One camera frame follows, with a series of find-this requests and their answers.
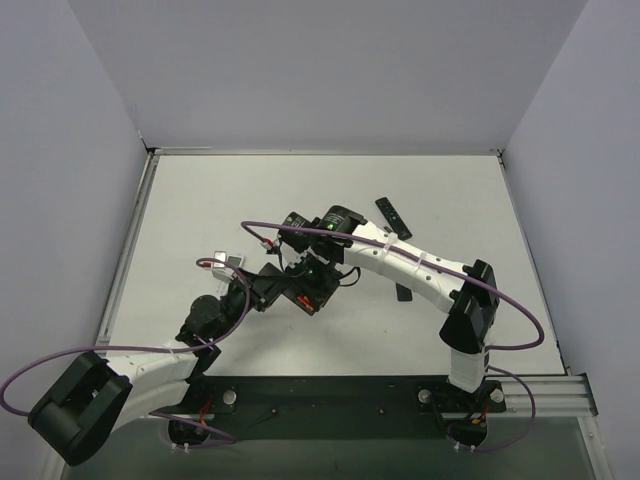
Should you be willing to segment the black battery cover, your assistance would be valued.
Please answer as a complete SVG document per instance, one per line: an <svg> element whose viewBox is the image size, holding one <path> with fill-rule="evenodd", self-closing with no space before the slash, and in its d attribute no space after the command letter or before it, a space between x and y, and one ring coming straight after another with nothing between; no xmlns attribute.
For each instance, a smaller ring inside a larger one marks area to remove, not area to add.
<svg viewBox="0 0 640 480"><path fill-rule="evenodd" d="M413 300L412 291L403 285L396 285L396 296L399 302L411 302Z"/></svg>

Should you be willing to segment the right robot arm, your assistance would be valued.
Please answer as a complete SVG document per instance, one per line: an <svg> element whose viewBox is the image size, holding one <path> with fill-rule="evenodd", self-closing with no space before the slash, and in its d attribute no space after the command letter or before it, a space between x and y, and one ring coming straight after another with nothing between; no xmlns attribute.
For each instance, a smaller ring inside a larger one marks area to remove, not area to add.
<svg viewBox="0 0 640 480"><path fill-rule="evenodd" d="M446 314L439 336L451 352L448 382L467 393L480 388L489 359L486 337L500 300L473 281L496 286L489 264L437 257L339 205L312 221L290 213L278 237L299 254L376 273L431 302Z"/></svg>

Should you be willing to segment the wide black remote control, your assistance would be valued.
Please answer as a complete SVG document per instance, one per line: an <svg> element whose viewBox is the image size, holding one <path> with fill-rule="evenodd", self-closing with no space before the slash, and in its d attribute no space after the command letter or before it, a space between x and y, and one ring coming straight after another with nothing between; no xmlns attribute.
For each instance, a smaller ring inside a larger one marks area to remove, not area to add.
<svg viewBox="0 0 640 480"><path fill-rule="evenodd" d="M269 290L271 306L278 298L285 297L307 315L314 315L320 310L319 300L314 296L310 286L310 269L308 267L286 267L284 271L275 265L267 263L257 275L264 276L273 281L273 287ZM298 296L306 296L314 307L314 312L308 311L297 300Z"/></svg>

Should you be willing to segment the white remote control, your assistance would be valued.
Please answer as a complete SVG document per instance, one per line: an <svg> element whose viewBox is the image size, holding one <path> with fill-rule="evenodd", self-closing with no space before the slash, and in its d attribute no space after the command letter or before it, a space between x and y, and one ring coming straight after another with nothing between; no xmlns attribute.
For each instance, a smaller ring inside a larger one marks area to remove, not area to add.
<svg viewBox="0 0 640 480"><path fill-rule="evenodd" d="M215 279L213 277L217 282L216 295L218 297L221 297L221 296L223 296L223 295L225 295L227 293L229 284L231 283L231 281L234 278L235 270L241 268L243 266L243 263L244 263L244 256L243 255L241 255L241 254L230 254L230 253L228 253L228 255L229 255L229 260L228 260L227 265L233 270L233 275L232 275L231 278L229 278L226 281L220 281L220 280L217 280L217 279Z"/></svg>

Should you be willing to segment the red orange battery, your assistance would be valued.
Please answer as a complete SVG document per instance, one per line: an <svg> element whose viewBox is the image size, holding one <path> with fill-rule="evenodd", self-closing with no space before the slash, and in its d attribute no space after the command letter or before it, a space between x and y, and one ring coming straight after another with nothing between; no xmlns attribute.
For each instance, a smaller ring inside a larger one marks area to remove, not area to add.
<svg viewBox="0 0 640 480"><path fill-rule="evenodd" d="M314 312L314 307L306 296L300 295L297 297L297 300L308 311Z"/></svg>

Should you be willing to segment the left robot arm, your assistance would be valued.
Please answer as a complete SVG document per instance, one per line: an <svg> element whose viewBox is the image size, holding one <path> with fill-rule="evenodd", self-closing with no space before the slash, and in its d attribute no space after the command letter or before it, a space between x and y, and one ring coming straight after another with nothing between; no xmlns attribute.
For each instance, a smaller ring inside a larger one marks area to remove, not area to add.
<svg viewBox="0 0 640 480"><path fill-rule="evenodd" d="M177 405L193 411L205 387L195 380L219 357L251 309L268 304L267 281L241 271L225 295L193 301L174 340L113 358L80 354L28 413L28 423L70 466L91 458L117 428Z"/></svg>

